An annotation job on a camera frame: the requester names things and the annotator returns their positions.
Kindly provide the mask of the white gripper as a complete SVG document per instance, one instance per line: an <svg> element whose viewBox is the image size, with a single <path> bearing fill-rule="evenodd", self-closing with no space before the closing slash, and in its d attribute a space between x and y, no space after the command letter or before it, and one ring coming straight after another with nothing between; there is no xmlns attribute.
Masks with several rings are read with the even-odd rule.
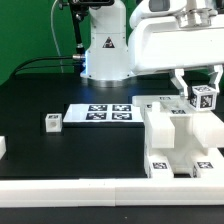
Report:
<svg viewBox="0 0 224 224"><path fill-rule="evenodd" d="M184 70L209 67L209 86L220 93L224 64L224 14L205 0L142 0L130 17L130 70L136 75L170 71L188 97Z"/></svg>

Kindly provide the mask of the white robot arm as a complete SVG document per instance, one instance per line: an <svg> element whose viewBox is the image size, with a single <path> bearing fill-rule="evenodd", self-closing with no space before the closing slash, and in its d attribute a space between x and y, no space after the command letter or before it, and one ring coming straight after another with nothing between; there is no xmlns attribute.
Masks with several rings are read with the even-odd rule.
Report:
<svg viewBox="0 0 224 224"><path fill-rule="evenodd" d="M224 14L207 0L142 0L130 19L120 1L90 11L85 78L98 83L169 71L183 95L186 70L208 68L219 88L224 67ZM125 25L132 33L125 36Z"/></svg>

